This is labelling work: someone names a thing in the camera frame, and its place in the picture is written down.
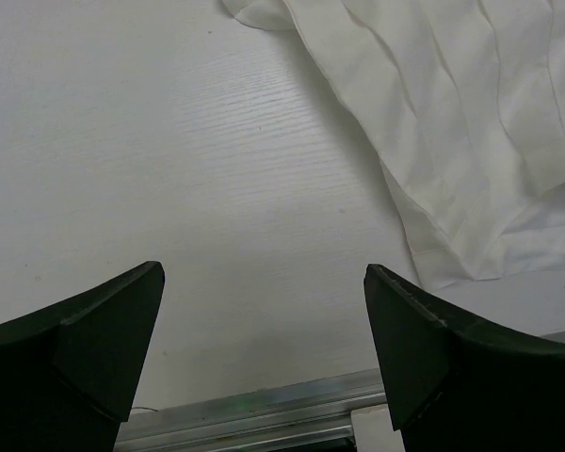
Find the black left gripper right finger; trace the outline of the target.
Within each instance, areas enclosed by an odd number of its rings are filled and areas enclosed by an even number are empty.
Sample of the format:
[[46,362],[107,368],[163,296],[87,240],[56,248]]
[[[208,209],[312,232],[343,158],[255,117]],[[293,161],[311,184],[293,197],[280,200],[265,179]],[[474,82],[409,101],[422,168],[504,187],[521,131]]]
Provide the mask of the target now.
[[393,428],[409,451],[565,451],[565,344],[369,265],[365,303]]

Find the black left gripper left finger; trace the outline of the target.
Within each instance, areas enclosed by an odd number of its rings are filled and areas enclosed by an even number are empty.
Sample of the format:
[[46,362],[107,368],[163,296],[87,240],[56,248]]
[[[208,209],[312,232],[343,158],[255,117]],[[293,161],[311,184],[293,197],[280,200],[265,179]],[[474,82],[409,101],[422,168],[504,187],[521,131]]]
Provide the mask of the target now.
[[0,324],[0,451],[111,451],[165,287],[145,262]]

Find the white pleated skirt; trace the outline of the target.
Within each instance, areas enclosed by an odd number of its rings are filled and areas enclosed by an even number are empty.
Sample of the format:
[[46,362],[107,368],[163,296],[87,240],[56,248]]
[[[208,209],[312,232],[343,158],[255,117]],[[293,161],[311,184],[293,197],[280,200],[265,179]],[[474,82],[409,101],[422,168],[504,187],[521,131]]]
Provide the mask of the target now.
[[375,148],[420,283],[565,269],[565,1],[229,1]]

